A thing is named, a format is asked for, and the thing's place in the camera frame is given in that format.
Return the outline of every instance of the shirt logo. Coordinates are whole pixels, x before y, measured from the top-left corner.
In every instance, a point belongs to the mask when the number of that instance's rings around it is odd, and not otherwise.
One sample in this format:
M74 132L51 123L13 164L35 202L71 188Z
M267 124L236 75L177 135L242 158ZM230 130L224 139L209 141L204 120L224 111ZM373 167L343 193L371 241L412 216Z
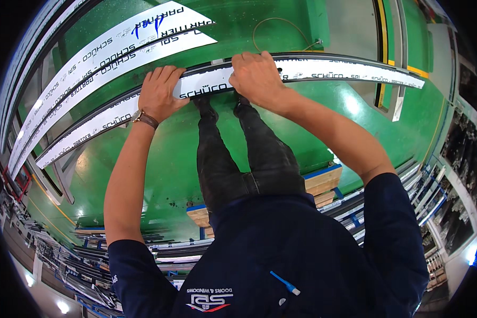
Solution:
M231 288L227 289L187 289L187 293L193 293L195 291L203 291L213 293L214 290L217 291L229 291L232 292ZM197 309L202 312L213 312L219 309L223 309L231 304L226 304L226 298L233 297L233 294L216 294L216 295L207 295L207 294L191 294L191 303L186 304L192 309Z

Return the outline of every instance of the navy polo shirt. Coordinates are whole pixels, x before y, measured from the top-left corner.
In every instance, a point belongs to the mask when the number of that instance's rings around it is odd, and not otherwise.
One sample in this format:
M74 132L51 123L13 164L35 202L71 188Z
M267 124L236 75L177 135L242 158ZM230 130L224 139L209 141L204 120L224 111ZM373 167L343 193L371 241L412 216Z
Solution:
M429 276L407 192L398 176L382 174L364 200L363 248L305 195L255 196L215 211L215 240L180 291L145 245L113 242L110 271L125 316L411 317Z

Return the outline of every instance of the watch face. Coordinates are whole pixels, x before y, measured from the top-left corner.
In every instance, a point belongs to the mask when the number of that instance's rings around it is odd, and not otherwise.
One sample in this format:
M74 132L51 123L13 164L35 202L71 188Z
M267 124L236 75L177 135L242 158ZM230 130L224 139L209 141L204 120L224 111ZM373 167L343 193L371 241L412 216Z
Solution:
M139 109L139 110L134 112L133 116L131 117L131 122L138 121L140 116L141 116L141 110Z

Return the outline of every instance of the brown leather watch strap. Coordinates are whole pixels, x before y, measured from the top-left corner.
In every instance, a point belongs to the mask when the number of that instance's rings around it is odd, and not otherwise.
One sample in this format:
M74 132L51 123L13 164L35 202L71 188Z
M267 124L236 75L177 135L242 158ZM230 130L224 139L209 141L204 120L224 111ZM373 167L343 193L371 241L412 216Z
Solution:
M140 120L143 123L147 123L151 125L154 129L157 129L157 127L159 127L159 123L154 118L150 117L144 112L141 112L141 115L138 118L138 120Z

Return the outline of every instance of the man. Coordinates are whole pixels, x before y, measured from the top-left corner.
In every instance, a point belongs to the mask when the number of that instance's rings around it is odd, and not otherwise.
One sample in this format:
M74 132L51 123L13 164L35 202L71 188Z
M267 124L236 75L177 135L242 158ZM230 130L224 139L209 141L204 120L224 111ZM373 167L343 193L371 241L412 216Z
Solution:
M209 100L196 100L198 177L216 238L180 292L140 233L156 124L134 123L115 164L104 220L113 286L126 317L412 316L428 273L413 208L382 146L353 121L287 88L268 52L237 54L232 65L229 82L241 95L234 114L251 172L241 173L231 159ZM188 99L172 97L184 70L148 73L139 109L160 123L186 105ZM361 177L363 248L340 223L318 213L291 149L249 101L304 127Z

